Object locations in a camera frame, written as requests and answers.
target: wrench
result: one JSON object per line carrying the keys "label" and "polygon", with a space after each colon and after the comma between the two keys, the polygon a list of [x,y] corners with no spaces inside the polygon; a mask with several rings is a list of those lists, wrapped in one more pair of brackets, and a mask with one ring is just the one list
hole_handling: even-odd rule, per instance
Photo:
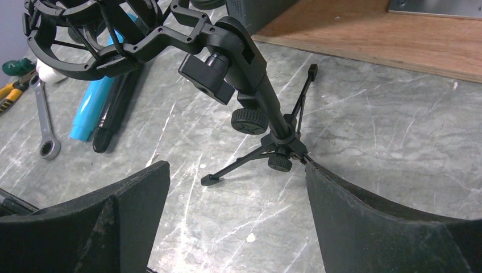
{"label": "wrench", "polygon": [[54,159],[60,152],[60,141],[55,137],[50,123],[47,99],[45,97],[45,83],[35,76],[30,80],[30,86],[34,86],[37,109],[39,111],[40,129],[42,141],[40,142],[40,157],[45,160]]}

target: tripod stand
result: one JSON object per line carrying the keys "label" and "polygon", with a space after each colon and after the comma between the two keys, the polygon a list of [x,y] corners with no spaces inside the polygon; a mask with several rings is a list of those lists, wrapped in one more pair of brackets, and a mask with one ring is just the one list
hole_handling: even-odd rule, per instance
{"label": "tripod stand", "polygon": [[[24,14],[28,44],[48,66],[79,80],[98,80],[103,76],[116,77],[131,72],[165,48],[174,46],[188,53],[179,73],[201,92],[227,105],[237,91],[237,99],[243,107],[233,112],[232,127],[251,135],[264,134],[268,127],[270,132],[261,139],[261,147],[227,168],[204,177],[202,185],[214,185],[221,176],[255,159],[268,158],[271,168],[283,172],[291,170],[291,159],[303,164],[312,161],[300,141],[300,128],[306,92],[317,75],[315,64],[309,69],[293,112],[283,115],[280,101],[269,82],[266,60],[239,21],[227,16],[212,24],[205,13],[189,9],[189,0],[172,0],[164,13],[154,0],[150,0],[150,5],[147,5],[149,1],[126,1],[138,16],[135,22],[113,0],[72,4],[75,9],[69,8],[70,5],[63,9],[52,4],[52,0],[29,0],[25,4],[29,14]],[[170,13],[180,24],[192,27],[192,32],[184,35],[163,26]],[[99,45],[96,36],[92,35],[93,26],[101,21],[105,21],[113,39],[113,45],[108,47]],[[84,47],[55,40],[57,26],[73,29]],[[81,27],[85,37],[78,31]],[[123,43],[116,39],[116,31],[124,37]],[[53,44],[82,48],[89,51],[92,58],[84,64],[59,61],[50,49]],[[209,50],[210,56],[202,61],[195,55],[204,48]]]}
{"label": "tripod stand", "polygon": [[306,146],[300,141],[301,138],[301,121],[303,119],[303,110],[305,108],[306,93],[312,81],[318,74],[318,65],[312,64],[308,69],[308,78],[306,79],[303,90],[293,108],[291,114],[285,114],[283,117],[290,128],[290,137],[279,140],[275,137],[273,131],[261,139],[261,146],[249,154],[237,158],[235,162],[218,171],[215,174],[206,175],[201,179],[201,185],[211,186],[221,181],[221,177],[241,167],[242,165],[258,159],[268,158],[268,166],[281,172],[289,172],[293,163],[290,159],[299,160],[303,165],[307,161],[313,160],[308,156]]}

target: black pen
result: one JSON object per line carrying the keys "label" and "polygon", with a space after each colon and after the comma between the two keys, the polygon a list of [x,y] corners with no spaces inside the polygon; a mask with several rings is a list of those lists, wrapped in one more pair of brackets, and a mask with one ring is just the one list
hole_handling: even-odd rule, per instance
{"label": "black pen", "polygon": [[112,137],[120,129],[142,70],[143,67],[140,67],[119,76],[112,84],[95,130],[92,143],[95,152],[106,152]]}

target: wooden board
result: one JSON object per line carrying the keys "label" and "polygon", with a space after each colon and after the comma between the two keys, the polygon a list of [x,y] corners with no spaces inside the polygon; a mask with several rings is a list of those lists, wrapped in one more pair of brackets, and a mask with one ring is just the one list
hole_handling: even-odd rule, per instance
{"label": "wooden board", "polygon": [[482,82],[482,21],[389,14],[389,0],[300,0],[260,42]]}

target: yellow handle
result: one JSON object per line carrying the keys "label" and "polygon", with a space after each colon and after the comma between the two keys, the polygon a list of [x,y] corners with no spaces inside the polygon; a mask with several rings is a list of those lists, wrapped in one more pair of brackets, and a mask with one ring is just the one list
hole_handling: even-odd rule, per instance
{"label": "yellow handle", "polygon": [[14,88],[14,84],[5,85],[4,88],[0,89],[0,98],[6,97],[10,91]]}
{"label": "yellow handle", "polygon": [[23,92],[20,89],[13,89],[10,94],[0,103],[0,114],[11,108],[22,94]]}

